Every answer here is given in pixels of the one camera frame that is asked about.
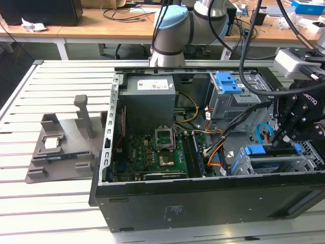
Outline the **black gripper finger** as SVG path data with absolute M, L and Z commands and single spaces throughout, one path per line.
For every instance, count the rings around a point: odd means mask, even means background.
M 284 137 L 283 128 L 284 128 L 284 115 L 283 112 L 283 99 L 274 98 L 273 104 L 273 117 L 277 119 L 276 127 L 273 136 L 271 137 L 272 147 L 279 147 L 278 144 L 282 141 Z
M 291 141 L 302 140 L 306 129 L 306 113 L 308 105 L 302 96 L 289 95 L 281 97 L 283 99 L 283 112 L 284 115 L 284 137 L 280 142 L 280 147 L 289 147 Z

